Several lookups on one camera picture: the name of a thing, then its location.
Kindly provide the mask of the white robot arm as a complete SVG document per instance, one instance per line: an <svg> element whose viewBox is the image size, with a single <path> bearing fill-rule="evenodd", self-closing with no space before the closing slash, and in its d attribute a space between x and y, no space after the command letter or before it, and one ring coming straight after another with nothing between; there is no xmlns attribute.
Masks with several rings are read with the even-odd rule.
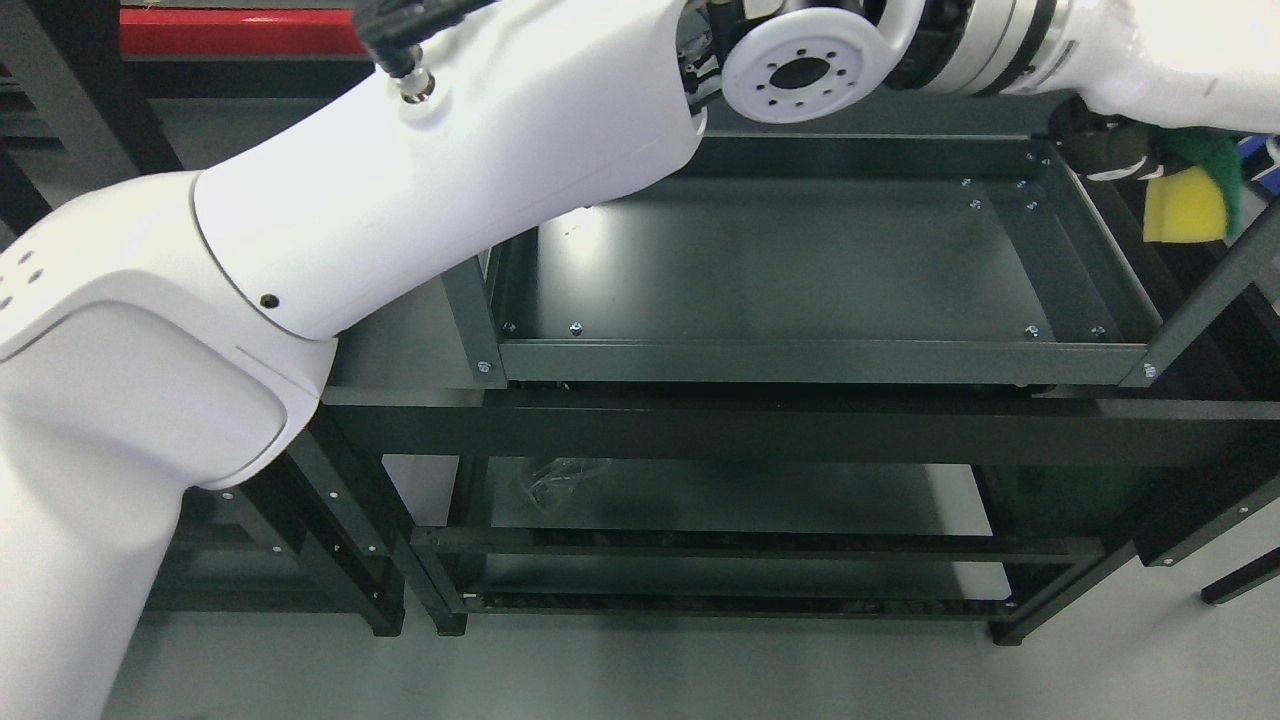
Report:
<svg viewBox="0 0 1280 720"><path fill-rule="evenodd" d="M306 428L338 334L513 234L685 167L678 53L852 60L852 105L924 1L362 1L374 72L204 170L128 179L3 252L3 716L97 719L192 487Z"/></svg>

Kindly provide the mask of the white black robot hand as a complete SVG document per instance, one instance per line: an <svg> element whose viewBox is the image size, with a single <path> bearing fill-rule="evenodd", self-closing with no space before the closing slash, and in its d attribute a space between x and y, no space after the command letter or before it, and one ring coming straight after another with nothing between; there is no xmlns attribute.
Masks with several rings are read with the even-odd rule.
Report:
<svg viewBox="0 0 1280 720"><path fill-rule="evenodd" d="M1277 46L1275 1L1074 1L1033 88L1074 95L1050 120L1074 172L1144 176L1158 128L1276 135Z"/></svg>

